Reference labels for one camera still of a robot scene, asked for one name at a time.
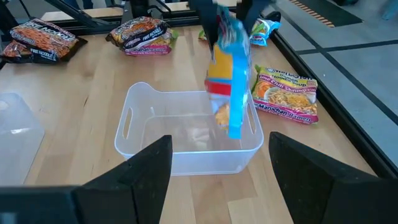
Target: clear plastic bin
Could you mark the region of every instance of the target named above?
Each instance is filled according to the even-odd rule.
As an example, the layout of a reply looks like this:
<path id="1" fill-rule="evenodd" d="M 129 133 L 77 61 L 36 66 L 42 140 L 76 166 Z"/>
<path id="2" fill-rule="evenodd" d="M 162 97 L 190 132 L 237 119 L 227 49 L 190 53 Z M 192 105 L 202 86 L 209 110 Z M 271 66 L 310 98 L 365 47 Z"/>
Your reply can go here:
<path id="1" fill-rule="evenodd" d="M 43 137 L 44 128 L 24 100 L 0 94 L 0 186 L 24 183 Z"/>
<path id="2" fill-rule="evenodd" d="M 130 87 L 115 137 L 128 159 L 165 134 L 172 135 L 172 175 L 241 172 L 264 142 L 251 95 L 242 139 L 232 140 L 216 125 L 205 91 L 159 92 L 146 83 Z"/>

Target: ramen package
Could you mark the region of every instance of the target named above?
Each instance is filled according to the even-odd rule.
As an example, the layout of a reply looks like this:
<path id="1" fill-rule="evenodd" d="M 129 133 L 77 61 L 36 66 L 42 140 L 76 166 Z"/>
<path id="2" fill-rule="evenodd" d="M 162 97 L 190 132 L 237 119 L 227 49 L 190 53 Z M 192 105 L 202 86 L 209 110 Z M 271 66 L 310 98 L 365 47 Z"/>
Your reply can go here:
<path id="1" fill-rule="evenodd" d="M 278 29 L 280 27 L 280 22 L 274 22 L 265 19 L 258 19 L 253 26 L 250 35 L 250 43 L 260 46 L 267 45 L 267 39 L 273 30 Z M 202 30 L 199 32 L 199 40 L 207 40 L 205 32 Z"/>
<path id="2" fill-rule="evenodd" d="M 256 108 L 300 123 L 318 121 L 316 80 L 256 65 L 252 96 Z"/>
<path id="3" fill-rule="evenodd" d="M 0 54 L 0 58 L 8 63 L 31 63 L 33 55 L 25 45 L 13 40 Z"/>
<path id="4" fill-rule="evenodd" d="M 113 29 L 106 40 L 121 50 L 140 48 L 162 36 L 167 31 L 167 24 L 151 17 L 138 17 Z"/>
<path id="5" fill-rule="evenodd" d="M 206 90 L 217 125 L 231 139 L 241 139 L 241 126 L 251 75 L 249 37 L 243 23 L 221 8 L 218 40 L 212 51 Z"/>
<path id="6" fill-rule="evenodd" d="M 28 62 L 35 63 L 67 62 L 81 46 L 87 43 L 86 40 L 40 19 L 32 19 L 16 26 L 11 29 L 10 34 L 16 42 L 22 44 L 10 46 L 15 49 L 14 53 L 18 52 L 17 49 L 25 47 L 34 59 Z M 27 55 L 26 51 L 20 51 L 20 53 Z"/>
<path id="7" fill-rule="evenodd" d="M 167 29 L 167 32 L 156 38 L 154 41 L 143 47 L 134 47 L 127 49 L 124 52 L 128 55 L 165 55 L 171 52 L 175 41 L 177 40 L 178 32 L 172 29 Z"/>

